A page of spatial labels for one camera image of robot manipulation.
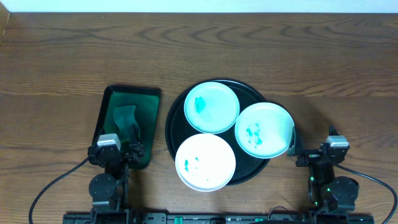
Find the green yellow sponge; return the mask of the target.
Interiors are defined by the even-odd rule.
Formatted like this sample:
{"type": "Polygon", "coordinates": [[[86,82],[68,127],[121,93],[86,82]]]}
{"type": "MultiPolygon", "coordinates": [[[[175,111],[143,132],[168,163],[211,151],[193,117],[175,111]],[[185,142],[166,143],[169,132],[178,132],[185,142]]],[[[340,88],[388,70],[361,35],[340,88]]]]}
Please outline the green yellow sponge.
{"type": "Polygon", "coordinates": [[[119,128],[119,139],[121,141],[138,142],[141,130],[135,118],[136,106],[119,106],[113,110],[113,119],[119,128]]]}

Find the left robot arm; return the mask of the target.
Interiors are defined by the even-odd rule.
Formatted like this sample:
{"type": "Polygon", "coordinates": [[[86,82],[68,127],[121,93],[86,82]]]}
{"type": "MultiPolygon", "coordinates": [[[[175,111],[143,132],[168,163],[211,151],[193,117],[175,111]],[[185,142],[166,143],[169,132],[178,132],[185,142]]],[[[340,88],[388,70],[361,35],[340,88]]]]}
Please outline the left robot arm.
{"type": "Polygon", "coordinates": [[[90,223],[142,223],[140,212],[128,206],[129,166],[139,162],[143,146],[139,140],[140,128],[132,125],[129,150],[122,152],[117,134],[101,130],[88,148],[88,160],[100,166],[104,172],[92,178],[89,193],[93,199],[90,223]]]}

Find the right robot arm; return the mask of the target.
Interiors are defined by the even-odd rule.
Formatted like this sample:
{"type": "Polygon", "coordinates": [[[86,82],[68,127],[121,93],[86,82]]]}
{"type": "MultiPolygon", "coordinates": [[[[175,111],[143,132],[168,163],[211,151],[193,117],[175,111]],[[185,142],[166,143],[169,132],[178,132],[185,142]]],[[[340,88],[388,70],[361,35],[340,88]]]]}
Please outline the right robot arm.
{"type": "Polygon", "coordinates": [[[288,156],[296,157],[297,167],[308,167],[308,197],[315,205],[305,216],[309,223],[349,223],[354,211],[359,184],[356,180],[336,176],[334,167],[344,161],[349,143],[329,127],[329,136],[319,149],[304,149],[301,137],[293,129],[288,156]]]}

